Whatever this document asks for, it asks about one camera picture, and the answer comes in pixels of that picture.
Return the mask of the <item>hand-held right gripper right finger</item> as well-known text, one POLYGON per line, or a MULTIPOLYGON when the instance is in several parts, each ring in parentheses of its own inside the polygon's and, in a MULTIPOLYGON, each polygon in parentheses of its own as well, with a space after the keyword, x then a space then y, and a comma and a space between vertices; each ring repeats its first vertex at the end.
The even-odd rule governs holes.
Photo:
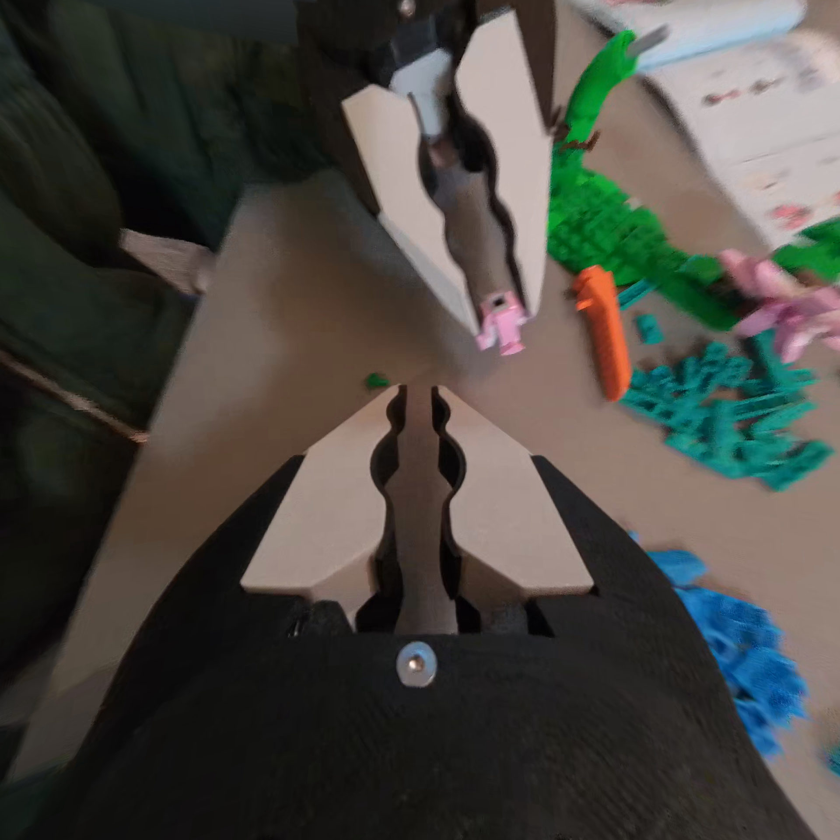
POLYGON ((594 588, 530 451, 448 388, 432 389, 442 508, 440 573, 460 633, 494 618, 528 627, 528 605, 594 588))

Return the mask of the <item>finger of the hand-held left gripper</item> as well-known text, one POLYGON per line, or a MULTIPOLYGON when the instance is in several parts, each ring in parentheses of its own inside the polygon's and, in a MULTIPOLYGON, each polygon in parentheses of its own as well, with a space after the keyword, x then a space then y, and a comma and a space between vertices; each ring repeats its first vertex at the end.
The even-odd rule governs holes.
POLYGON ((482 11, 455 72, 458 98, 488 138, 493 187, 512 227, 524 307, 539 312, 545 272, 553 147, 555 2, 510 2, 482 11))
POLYGON ((467 332, 480 333, 480 301, 490 293, 487 213, 476 175, 452 144, 446 96, 367 85, 342 101, 377 218, 467 332))

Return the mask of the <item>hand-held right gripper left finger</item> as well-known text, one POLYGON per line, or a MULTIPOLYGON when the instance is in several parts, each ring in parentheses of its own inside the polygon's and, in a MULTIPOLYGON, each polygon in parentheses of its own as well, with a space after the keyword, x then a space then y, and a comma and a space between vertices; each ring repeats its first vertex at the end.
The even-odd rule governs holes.
POLYGON ((335 602, 361 632, 390 632, 403 607, 395 510, 406 386, 387 388, 303 455, 241 577, 252 594, 335 602))

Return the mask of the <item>small pink lego piece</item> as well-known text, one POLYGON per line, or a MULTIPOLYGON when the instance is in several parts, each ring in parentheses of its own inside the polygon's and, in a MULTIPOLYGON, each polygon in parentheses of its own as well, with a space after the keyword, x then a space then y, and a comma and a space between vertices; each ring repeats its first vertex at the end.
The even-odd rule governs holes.
POLYGON ((515 291, 489 295, 480 303, 479 313, 480 330, 476 342, 480 351, 496 346, 500 355, 511 356, 524 350, 521 330, 529 316, 515 291))

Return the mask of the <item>green lego build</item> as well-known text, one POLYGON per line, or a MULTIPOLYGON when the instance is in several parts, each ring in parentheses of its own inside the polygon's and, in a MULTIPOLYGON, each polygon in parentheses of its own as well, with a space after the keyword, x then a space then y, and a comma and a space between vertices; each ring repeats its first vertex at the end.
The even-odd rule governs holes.
MULTIPOLYGON (((568 132, 553 152, 549 200, 549 255, 578 272, 601 266, 615 286, 643 280, 678 308, 714 330, 728 331, 743 298, 725 277, 717 257, 690 255, 669 240, 658 217, 635 206, 584 157, 594 145, 595 124, 608 95, 637 72, 642 54, 668 36, 662 27, 643 38, 617 33, 595 56, 576 84, 565 121, 568 132)), ((838 288, 838 215, 807 227, 770 256, 802 284, 838 288)))

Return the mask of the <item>pile of teal lego bricks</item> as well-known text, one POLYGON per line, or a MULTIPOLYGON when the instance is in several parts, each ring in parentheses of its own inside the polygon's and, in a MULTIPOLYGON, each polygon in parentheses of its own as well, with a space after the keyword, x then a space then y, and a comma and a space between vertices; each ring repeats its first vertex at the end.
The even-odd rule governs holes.
POLYGON ((817 377, 779 350, 805 318, 772 306, 748 322, 742 353, 710 342, 676 364, 635 369, 619 403, 660 426, 665 444, 700 466, 782 492, 823 468, 836 450, 793 429, 816 409, 806 390, 817 377))

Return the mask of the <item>pile of blue lego bricks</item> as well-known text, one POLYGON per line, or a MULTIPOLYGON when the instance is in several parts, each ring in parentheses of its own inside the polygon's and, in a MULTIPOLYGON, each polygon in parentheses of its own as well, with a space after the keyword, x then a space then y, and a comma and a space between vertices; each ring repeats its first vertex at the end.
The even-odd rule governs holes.
POLYGON ((765 759, 781 752, 779 731, 806 718, 807 686, 782 652, 772 615, 698 584, 706 565, 680 549, 647 552, 665 574, 707 643, 753 746, 765 759))

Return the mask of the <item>pink lego flower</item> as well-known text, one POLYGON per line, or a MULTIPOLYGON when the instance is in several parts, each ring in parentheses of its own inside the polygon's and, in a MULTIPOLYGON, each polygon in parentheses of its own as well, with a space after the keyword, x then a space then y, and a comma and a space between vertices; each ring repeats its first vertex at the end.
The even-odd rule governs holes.
POLYGON ((756 259, 734 248, 717 256, 725 277, 752 305, 733 327, 741 339, 773 333, 773 351, 784 364, 798 361, 815 341, 839 351, 839 293, 836 286, 807 286, 772 259, 756 259))

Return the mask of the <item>orange brick separator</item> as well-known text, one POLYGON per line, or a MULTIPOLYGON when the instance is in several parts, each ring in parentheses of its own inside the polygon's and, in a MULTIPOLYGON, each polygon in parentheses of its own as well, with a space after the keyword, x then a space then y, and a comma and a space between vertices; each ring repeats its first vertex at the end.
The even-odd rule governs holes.
POLYGON ((629 389, 633 367, 613 273, 601 266, 587 267, 574 280, 572 291, 575 308, 588 323, 604 397, 618 403, 629 389))

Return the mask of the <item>pale blue booklet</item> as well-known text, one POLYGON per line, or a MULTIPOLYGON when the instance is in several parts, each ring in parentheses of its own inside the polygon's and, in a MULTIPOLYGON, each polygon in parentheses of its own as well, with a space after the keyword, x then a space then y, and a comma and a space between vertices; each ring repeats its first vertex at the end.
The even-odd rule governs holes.
POLYGON ((643 38, 662 27, 667 38, 645 51, 637 72, 781 36, 806 13, 802 1, 571 1, 586 18, 615 35, 643 38))

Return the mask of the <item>white instruction booklet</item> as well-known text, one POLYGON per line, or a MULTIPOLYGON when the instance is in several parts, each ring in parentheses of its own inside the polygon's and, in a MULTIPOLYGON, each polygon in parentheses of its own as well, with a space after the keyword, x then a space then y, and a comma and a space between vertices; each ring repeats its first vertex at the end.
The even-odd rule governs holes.
POLYGON ((771 249, 838 215, 839 48, 798 28, 647 75, 771 249))

